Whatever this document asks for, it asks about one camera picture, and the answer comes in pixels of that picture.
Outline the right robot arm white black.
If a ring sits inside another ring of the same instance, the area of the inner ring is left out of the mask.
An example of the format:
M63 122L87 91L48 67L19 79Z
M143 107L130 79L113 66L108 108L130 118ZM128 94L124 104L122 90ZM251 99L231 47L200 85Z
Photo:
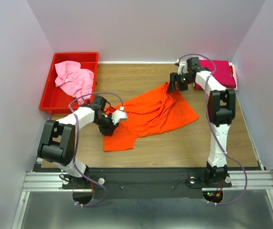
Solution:
M200 64L198 54L187 54L185 62L177 59L177 72L170 74L168 93L179 89L185 91L190 84L198 84L205 92L206 118L211 132L210 153L204 170L206 185L214 186L228 176L227 138L236 114L236 92L228 89L216 80L216 64L208 60L213 69Z

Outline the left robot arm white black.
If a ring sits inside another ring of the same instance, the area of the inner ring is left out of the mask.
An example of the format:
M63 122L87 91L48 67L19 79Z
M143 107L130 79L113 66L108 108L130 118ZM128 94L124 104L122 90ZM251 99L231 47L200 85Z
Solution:
M96 95L92 103L83 104L77 110L69 105L72 113L66 117L45 122L37 157L56 164L66 172L60 175L64 185L73 184L84 188L94 184L89 176L89 167L76 158L80 130L94 123L103 136L112 136L120 120L127 118L122 106L119 110L108 112L105 110L106 105L111 104Z

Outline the orange t shirt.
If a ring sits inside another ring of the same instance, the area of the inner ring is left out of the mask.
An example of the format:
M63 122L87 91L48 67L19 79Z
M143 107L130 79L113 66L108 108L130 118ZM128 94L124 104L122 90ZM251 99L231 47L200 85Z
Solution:
M124 102L127 120L119 122L112 136L104 136L103 150L134 148L137 138L173 131L199 119L179 90L168 93L164 83Z

